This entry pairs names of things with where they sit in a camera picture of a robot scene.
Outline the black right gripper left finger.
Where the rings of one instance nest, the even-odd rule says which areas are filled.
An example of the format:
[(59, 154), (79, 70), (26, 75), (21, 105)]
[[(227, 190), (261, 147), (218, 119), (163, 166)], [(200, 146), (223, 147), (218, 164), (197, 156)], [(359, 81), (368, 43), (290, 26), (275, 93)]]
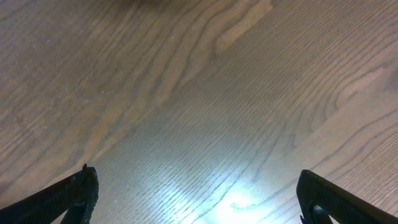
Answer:
[(81, 171), (2, 208), (1, 223), (52, 223), (62, 215), (62, 223), (89, 224), (98, 194), (96, 169), (85, 164)]

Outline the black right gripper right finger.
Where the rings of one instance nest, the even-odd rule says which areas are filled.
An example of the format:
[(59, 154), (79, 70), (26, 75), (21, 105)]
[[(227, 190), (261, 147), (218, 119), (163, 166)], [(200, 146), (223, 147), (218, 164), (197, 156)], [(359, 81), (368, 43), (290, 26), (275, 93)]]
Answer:
[(305, 224), (397, 224), (397, 217), (367, 203), (310, 170), (300, 173), (296, 194)]

